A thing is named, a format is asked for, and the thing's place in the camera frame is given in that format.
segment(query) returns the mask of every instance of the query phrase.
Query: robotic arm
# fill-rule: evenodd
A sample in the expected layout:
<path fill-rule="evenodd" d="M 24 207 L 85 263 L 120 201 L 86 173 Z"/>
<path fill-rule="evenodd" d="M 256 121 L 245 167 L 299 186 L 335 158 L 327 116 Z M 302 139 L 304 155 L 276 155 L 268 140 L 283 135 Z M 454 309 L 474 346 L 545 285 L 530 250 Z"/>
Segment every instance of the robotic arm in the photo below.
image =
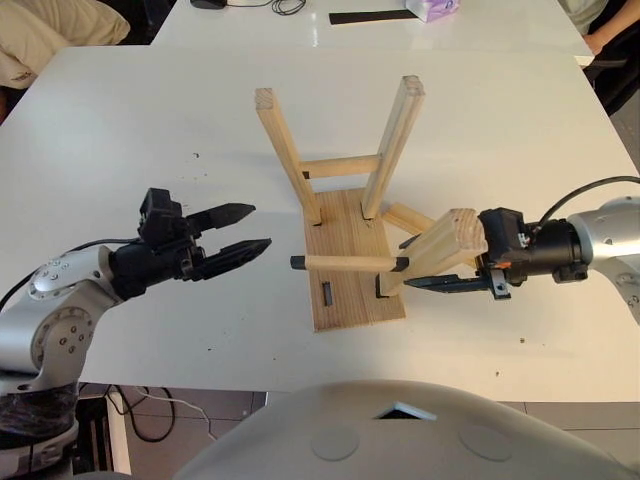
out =
<path fill-rule="evenodd" d="M 102 315 L 151 285 L 207 280 L 256 258 L 270 239 L 210 257 L 196 244 L 202 232 L 254 210 L 226 204 L 185 218 L 167 190 L 150 189 L 139 238 L 115 251 L 96 245 L 68 252 L 28 278 L 22 299 L 0 315 L 0 478 L 42 470 L 67 453 L 77 434 L 76 382 Z"/>
<path fill-rule="evenodd" d="M 489 290 L 505 300 L 511 298 L 509 285 L 519 287 L 530 276 L 568 283 L 586 280 L 588 270 L 596 270 L 615 285 L 640 324 L 640 197 L 619 198 L 561 220 L 525 223 L 522 213 L 506 208 L 478 218 L 489 250 L 476 259 L 477 277 L 439 275 L 405 283 L 443 293 Z"/>

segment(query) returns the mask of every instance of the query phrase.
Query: hole in wood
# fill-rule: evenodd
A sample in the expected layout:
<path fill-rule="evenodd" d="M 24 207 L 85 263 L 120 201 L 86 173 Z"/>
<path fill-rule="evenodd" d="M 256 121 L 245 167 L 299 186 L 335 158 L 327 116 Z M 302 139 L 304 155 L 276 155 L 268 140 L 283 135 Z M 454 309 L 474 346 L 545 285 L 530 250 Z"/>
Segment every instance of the hole in wood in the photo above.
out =
<path fill-rule="evenodd" d="M 322 282 L 322 294 L 324 296 L 324 306 L 330 307 L 333 305 L 333 294 L 331 293 L 330 282 Z"/>

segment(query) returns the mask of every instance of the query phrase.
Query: person's hand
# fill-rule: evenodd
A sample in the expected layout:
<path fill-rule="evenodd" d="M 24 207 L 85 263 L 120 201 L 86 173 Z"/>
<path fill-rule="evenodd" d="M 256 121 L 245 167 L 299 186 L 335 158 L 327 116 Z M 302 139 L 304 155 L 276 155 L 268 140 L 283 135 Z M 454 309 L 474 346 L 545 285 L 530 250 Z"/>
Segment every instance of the person's hand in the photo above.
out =
<path fill-rule="evenodd" d="M 594 55 L 598 55 L 607 44 L 599 35 L 583 35 L 585 43 L 589 46 Z"/>

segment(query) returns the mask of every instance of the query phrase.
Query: beige clothing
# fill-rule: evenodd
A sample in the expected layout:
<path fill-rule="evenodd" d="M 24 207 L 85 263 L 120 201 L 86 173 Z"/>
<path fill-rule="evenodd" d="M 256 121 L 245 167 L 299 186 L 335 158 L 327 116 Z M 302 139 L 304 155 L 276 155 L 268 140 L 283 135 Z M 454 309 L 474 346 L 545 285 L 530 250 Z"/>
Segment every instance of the beige clothing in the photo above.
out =
<path fill-rule="evenodd" d="M 114 45 L 129 28 L 97 0 L 0 0 L 0 85 L 27 88 L 58 50 Z"/>
<path fill-rule="evenodd" d="M 607 6 L 607 0 L 559 0 L 569 18 L 582 35 Z"/>

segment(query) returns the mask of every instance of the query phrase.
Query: wooden dowel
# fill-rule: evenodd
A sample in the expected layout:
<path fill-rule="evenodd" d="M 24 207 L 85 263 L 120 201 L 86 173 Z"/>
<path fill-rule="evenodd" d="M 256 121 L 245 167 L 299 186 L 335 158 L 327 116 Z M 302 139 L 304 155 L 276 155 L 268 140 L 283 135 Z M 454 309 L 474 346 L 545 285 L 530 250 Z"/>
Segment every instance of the wooden dowel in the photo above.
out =
<path fill-rule="evenodd" d="M 422 215 L 420 212 L 416 212 L 414 209 L 407 207 L 402 203 L 394 203 L 389 207 L 382 219 L 391 225 L 395 225 L 401 228 L 405 232 L 411 235 L 418 235 L 433 226 L 436 223 L 432 218 Z M 471 268 L 476 268 L 476 261 L 474 258 L 468 258 L 464 262 L 465 265 Z"/>
<path fill-rule="evenodd" d="M 407 268 L 406 257 L 332 257 L 306 255 L 291 257 L 294 270 L 331 270 L 337 272 L 399 272 Z"/>
<path fill-rule="evenodd" d="M 270 88 L 256 89 L 256 112 L 269 135 L 273 148 L 284 167 L 289 181 L 302 205 L 305 218 L 313 225 L 320 224 L 320 206 L 311 190 L 311 185 L 300 170 L 300 156 L 293 143 L 291 132 L 282 115 L 278 99 Z"/>
<path fill-rule="evenodd" d="M 407 269 L 380 274 L 380 294 L 397 295 L 405 279 L 438 275 L 483 254 L 487 248 L 475 210 L 450 210 L 402 252 L 409 257 Z"/>
<path fill-rule="evenodd" d="M 424 88 L 420 79 L 415 75 L 402 77 L 378 149 L 380 167 L 369 176 L 362 199 L 364 218 L 374 218 L 378 213 L 382 197 L 389 186 L 391 176 L 418 117 L 423 100 Z"/>
<path fill-rule="evenodd" d="M 375 172 L 379 165 L 378 155 L 365 155 L 300 162 L 300 169 L 305 178 L 323 178 L 371 173 Z"/>

